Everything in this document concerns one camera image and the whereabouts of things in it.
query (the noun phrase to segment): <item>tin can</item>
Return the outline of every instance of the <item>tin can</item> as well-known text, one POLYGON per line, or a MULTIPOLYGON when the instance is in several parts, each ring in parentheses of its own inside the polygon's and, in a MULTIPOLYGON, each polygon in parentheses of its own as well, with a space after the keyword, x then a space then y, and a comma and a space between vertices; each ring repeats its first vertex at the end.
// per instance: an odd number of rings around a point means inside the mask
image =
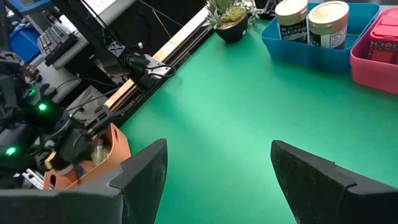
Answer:
POLYGON ((275 8, 281 40, 307 44, 307 0, 283 0, 275 8))
POLYGON ((344 49, 349 6, 343 1, 325 2, 308 15, 310 45, 329 49, 344 49))

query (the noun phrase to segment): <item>pink plastic bin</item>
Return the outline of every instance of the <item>pink plastic bin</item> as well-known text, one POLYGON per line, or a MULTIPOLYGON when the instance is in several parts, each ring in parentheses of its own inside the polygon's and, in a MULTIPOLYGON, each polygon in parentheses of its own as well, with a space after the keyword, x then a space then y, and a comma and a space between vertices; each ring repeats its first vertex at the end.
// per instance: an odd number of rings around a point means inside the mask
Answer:
POLYGON ((368 60, 370 33, 377 21, 388 9, 380 13, 376 21, 370 26, 365 34, 357 41, 351 49, 350 64, 353 80, 361 85, 369 86, 378 90, 398 94, 398 65, 375 62, 368 60))

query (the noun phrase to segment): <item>blue plastic bin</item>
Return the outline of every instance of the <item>blue plastic bin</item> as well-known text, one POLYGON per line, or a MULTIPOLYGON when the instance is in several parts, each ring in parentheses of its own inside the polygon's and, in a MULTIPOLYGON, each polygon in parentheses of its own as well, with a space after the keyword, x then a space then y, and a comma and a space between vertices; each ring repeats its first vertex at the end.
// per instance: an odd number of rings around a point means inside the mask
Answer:
MULTIPOLYGON (((309 3, 308 11, 317 6, 309 3)), ((349 16, 344 50, 326 49, 308 44, 282 41, 279 37, 276 18, 262 32, 262 41, 272 59, 316 70, 346 74, 351 71, 349 52, 354 43, 376 19, 380 6, 377 4, 348 3, 349 16)))
POLYGON ((39 32, 32 26, 17 27, 10 35, 11 50, 29 63, 40 53, 37 46, 39 36, 39 32))

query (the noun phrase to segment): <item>black plant pot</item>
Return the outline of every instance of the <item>black plant pot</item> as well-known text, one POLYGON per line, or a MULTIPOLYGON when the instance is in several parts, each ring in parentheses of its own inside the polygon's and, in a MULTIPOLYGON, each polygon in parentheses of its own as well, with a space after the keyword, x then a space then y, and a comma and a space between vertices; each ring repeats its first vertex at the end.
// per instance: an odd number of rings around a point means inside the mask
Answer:
POLYGON ((216 33, 227 43, 242 39, 248 28, 248 15, 246 14, 237 24, 227 29, 216 29, 216 33))

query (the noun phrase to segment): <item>potted succulent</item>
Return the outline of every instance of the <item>potted succulent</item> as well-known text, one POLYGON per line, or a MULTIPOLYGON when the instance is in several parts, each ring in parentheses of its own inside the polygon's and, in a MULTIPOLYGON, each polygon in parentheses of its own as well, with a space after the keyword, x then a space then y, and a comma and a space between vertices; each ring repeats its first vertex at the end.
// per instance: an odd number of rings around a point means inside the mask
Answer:
POLYGON ((253 2, 249 6, 243 0, 208 0, 206 8, 209 13, 203 26, 215 29, 226 42, 242 39, 248 25, 253 25, 261 12, 253 2))

